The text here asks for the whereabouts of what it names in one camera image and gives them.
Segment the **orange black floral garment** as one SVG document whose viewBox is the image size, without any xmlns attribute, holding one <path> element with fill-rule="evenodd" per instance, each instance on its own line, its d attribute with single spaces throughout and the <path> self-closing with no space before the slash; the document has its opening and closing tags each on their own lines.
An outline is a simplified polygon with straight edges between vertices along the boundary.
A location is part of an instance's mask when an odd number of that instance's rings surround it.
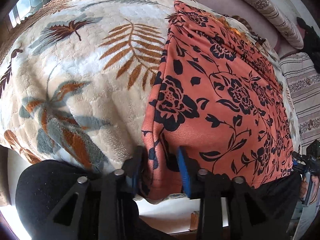
<svg viewBox="0 0 320 240">
<path fill-rule="evenodd" d="M 291 172 L 283 90 L 257 46 L 214 16 L 175 1 L 142 126 L 142 193 L 181 193 L 180 147 L 201 168 L 258 188 Z"/>
</svg>

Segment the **black trousers leg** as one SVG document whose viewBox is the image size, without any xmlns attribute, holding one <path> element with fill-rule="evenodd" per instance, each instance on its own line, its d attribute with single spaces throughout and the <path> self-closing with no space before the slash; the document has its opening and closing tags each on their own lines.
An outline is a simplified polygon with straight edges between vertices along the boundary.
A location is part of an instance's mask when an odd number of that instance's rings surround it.
<svg viewBox="0 0 320 240">
<path fill-rule="evenodd" d="M 16 209 L 32 239 L 172 239 L 140 219 L 126 177 L 46 160 L 19 177 Z"/>
</svg>

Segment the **striped floral bed cover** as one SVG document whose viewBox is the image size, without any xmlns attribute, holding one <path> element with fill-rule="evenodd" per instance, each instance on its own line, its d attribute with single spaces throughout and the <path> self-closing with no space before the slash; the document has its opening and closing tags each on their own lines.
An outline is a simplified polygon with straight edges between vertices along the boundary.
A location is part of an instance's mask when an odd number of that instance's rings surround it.
<svg viewBox="0 0 320 240">
<path fill-rule="evenodd" d="M 298 118 L 303 153 L 319 140 L 319 74 L 306 53 L 292 54 L 280 61 L 289 85 L 291 99 Z"/>
</svg>

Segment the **black object by pillow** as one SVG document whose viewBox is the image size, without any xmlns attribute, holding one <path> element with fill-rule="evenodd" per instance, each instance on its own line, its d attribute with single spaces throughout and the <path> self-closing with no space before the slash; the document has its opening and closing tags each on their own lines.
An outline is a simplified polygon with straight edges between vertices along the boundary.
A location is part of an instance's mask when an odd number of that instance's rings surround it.
<svg viewBox="0 0 320 240">
<path fill-rule="evenodd" d="M 314 28 L 307 25 L 306 22 L 300 18 L 297 17 L 297 23 L 300 28 L 302 28 L 304 33 L 304 47 L 302 49 L 302 52 L 305 52 L 310 57 L 311 61 L 314 64 L 316 72 L 319 74 L 320 71 L 320 59 L 319 59 L 319 52 L 320 52 L 320 40 L 319 36 L 315 32 Z"/>
</svg>

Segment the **cream leaf-pattern plush blanket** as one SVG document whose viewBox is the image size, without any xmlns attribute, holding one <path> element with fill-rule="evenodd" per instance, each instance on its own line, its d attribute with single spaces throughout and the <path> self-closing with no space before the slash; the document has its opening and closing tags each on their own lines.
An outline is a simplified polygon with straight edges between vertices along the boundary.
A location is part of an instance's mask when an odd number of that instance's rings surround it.
<svg viewBox="0 0 320 240">
<path fill-rule="evenodd" d="M 53 0 L 1 49 L 1 144 L 31 163 L 64 160 L 94 172 L 121 167 L 136 145 L 177 0 Z M 272 63 L 293 151 L 295 111 L 276 52 L 223 17 Z"/>
</svg>

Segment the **striped floral pillow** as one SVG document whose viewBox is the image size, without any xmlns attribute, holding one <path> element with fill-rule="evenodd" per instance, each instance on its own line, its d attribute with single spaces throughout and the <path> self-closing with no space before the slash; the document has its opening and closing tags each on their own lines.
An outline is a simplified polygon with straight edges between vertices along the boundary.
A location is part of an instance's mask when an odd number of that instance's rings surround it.
<svg viewBox="0 0 320 240">
<path fill-rule="evenodd" d="M 271 0 L 243 0 L 262 14 L 295 49 L 303 49 L 304 42 L 297 26 Z"/>
</svg>

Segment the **pink quilted bed sheet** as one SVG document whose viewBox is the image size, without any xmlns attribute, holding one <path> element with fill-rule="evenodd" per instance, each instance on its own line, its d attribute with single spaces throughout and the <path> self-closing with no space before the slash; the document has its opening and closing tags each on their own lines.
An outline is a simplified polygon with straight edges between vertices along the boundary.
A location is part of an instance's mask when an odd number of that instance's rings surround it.
<svg viewBox="0 0 320 240">
<path fill-rule="evenodd" d="M 195 0 L 217 13 L 245 20 L 248 28 L 266 38 L 280 58 L 297 52 L 262 14 L 243 0 Z"/>
</svg>

